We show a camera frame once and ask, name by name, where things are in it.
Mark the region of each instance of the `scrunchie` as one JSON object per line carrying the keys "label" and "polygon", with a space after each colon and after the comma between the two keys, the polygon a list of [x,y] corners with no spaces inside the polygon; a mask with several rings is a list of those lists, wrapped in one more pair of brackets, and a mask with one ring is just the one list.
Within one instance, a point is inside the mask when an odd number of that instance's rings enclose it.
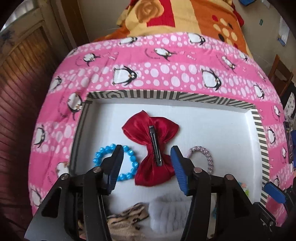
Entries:
{"label": "scrunchie", "polygon": [[[158,167],[155,162],[149,126],[154,126],[157,134],[159,150],[163,165]],[[145,145],[148,155],[141,162],[135,175],[135,184],[140,186],[155,186],[164,183],[175,175],[170,156],[163,153],[165,143],[170,141],[178,132],[179,126],[164,117],[150,117],[141,111],[131,118],[122,127],[123,133],[132,141]]]}
{"label": "scrunchie", "polygon": [[202,154],[204,154],[207,157],[207,161],[208,161],[208,169],[207,172],[208,174],[212,175],[213,174],[213,169],[214,169],[214,164],[213,164],[213,159],[211,154],[209,153],[209,151],[207,149],[205,149],[202,146],[195,146],[189,149],[189,153],[186,155],[186,158],[190,158],[193,152],[199,151]]}

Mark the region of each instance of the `blue bead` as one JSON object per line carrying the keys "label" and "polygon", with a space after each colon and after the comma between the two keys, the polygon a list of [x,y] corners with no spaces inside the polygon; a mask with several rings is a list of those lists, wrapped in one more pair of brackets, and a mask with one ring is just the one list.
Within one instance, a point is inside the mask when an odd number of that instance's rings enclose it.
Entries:
{"label": "blue bead", "polygon": [[131,169],[131,173],[132,173],[133,175],[135,175],[135,174],[137,173],[137,170],[138,170],[137,168],[134,168],[134,167],[133,167],[133,168]]}
{"label": "blue bead", "polygon": [[130,156],[131,162],[136,161],[136,156]]}
{"label": "blue bead", "polygon": [[113,143],[110,145],[111,150],[115,150],[116,145]]}
{"label": "blue bead", "polygon": [[136,161],[133,161],[131,163],[131,165],[134,167],[134,168],[138,168],[139,167],[139,164],[136,162]]}
{"label": "blue bead", "polygon": [[125,145],[125,146],[123,146],[123,151],[124,151],[124,152],[128,152],[128,151],[129,151],[129,147],[128,147],[128,146],[126,146],[126,145]]}
{"label": "blue bead", "polygon": [[102,153],[100,153],[100,152],[96,152],[95,155],[96,155],[97,158],[102,158],[103,157]]}
{"label": "blue bead", "polygon": [[101,147],[100,148],[100,151],[99,151],[102,155],[105,155],[106,154],[106,151],[105,151],[105,148]]}
{"label": "blue bead", "polygon": [[106,151],[107,153],[111,153],[111,152],[112,152],[112,149],[111,149],[111,147],[106,146],[106,147],[105,147],[105,151]]}
{"label": "blue bead", "polygon": [[119,178],[121,181],[124,181],[124,180],[126,180],[126,175],[122,173],[119,175]]}
{"label": "blue bead", "polygon": [[127,179],[133,179],[133,174],[131,174],[130,172],[128,172],[128,173],[126,174],[126,178],[127,178]]}
{"label": "blue bead", "polygon": [[94,162],[94,163],[98,163],[98,162],[99,162],[99,158],[94,158],[94,159],[93,159],[93,162]]}
{"label": "blue bead", "polygon": [[135,154],[135,153],[134,153],[133,150],[129,150],[129,151],[128,151],[128,155],[133,156],[134,154]]}

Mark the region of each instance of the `wooden chair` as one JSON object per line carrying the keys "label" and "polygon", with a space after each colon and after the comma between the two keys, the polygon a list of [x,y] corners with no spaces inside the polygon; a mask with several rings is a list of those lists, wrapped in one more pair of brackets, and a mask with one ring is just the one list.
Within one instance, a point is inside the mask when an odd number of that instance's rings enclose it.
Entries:
{"label": "wooden chair", "polygon": [[276,55],[272,68],[268,74],[268,79],[273,84],[276,92],[281,98],[292,81],[294,74],[280,61]]}

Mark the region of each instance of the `penguin print tablecloth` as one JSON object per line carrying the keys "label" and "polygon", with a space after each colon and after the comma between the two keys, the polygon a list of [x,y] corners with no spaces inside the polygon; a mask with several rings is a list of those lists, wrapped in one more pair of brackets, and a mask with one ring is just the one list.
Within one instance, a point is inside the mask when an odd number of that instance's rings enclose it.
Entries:
{"label": "penguin print tablecloth", "polygon": [[[90,92],[163,90],[198,93],[255,104],[264,127],[270,179],[284,189],[293,179],[280,99],[247,55],[219,40],[193,33],[157,34],[85,44],[54,73],[32,141],[29,191],[33,213],[57,178],[67,172],[79,116]],[[284,209],[267,198],[284,220]]]}

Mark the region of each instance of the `hair tie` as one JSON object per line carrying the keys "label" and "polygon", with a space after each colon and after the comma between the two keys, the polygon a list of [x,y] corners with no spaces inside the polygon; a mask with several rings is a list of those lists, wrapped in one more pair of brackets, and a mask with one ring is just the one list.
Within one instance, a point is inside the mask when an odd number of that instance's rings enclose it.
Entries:
{"label": "hair tie", "polygon": [[189,153],[187,154],[186,158],[190,158],[193,152],[201,152],[202,154],[204,154],[207,157],[207,162],[208,162],[208,169],[207,172],[208,174],[212,175],[213,174],[213,169],[214,169],[214,163],[213,163],[213,159],[212,156],[210,155],[209,151],[207,149],[205,149],[202,146],[195,146],[189,149]]}

